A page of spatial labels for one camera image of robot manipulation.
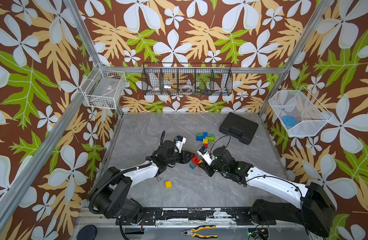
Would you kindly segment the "dark blue long brick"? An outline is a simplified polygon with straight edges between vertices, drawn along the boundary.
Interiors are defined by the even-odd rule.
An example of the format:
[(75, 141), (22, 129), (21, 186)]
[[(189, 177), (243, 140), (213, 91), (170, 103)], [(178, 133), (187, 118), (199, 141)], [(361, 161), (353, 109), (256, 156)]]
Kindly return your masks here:
[(203, 132), (202, 134), (203, 134), (202, 137), (197, 137), (196, 136), (196, 141), (203, 142), (203, 139), (206, 139), (208, 137), (208, 133), (207, 132)]

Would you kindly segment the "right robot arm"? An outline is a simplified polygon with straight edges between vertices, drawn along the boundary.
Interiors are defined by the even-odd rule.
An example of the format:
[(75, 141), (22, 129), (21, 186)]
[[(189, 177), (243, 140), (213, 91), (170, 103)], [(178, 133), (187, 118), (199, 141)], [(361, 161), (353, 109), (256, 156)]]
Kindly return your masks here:
[(296, 223), (322, 238), (329, 236), (336, 208), (319, 184), (290, 182), (266, 173), (252, 164), (236, 161), (225, 146), (213, 152), (203, 146), (197, 154), (202, 158), (200, 166), (208, 176), (220, 173), (224, 178), (239, 185), (255, 187), (283, 199), (282, 203), (255, 200), (249, 210), (253, 222)]

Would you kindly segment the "red long brick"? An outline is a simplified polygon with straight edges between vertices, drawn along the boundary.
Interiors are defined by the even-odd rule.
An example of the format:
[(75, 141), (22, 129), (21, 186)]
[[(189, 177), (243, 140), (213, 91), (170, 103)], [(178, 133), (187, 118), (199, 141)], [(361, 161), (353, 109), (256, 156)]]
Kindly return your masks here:
[(198, 164), (201, 162), (201, 160), (199, 159), (199, 156), (198, 155), (195, 155), (192, 159), (191, 159), (192, 163), (195, 165), (195, 166), (198, 166)]

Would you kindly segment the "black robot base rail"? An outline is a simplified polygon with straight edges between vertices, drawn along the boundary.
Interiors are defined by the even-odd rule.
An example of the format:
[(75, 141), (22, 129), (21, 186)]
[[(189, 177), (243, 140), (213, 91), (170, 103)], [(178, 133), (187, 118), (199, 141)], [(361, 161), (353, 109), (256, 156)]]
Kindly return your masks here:
[(142, 208), (133, 218), (114, 216), (116, 225), (123, 226), (174, 226), (214, 224), (231, 226), (255, 226), (249, 207), (224, 208)]

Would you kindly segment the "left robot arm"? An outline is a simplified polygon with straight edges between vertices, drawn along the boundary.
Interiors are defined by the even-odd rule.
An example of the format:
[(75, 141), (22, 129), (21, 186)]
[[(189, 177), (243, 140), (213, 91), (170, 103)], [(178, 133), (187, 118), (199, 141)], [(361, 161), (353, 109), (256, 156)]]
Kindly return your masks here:
[(105, 171), (89, 195), (90, 213), (102, 214), (107, 219), (118, 216), (133, 224), (142, 219), (142, 205), (127, 198), (130, 188), (158, 177), (168, 167), (187, 164), (195, 157), (194, 153), (182, 150), (186, 138), (176, 136), (172, 141), (165, 141), (165, 133), (162, 132), (157, 150), (145, 158), (144, 164), (123, 170), (110, 167)]

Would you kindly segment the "blue square brick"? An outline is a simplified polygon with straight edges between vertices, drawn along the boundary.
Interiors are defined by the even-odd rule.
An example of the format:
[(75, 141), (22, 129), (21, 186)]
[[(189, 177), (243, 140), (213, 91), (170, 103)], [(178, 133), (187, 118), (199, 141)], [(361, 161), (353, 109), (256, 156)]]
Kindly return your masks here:
[(193, 164), (192, 162), (190, 162), (190, 168), (192, 168), (194, 170), (196, 168), (196, 165)]

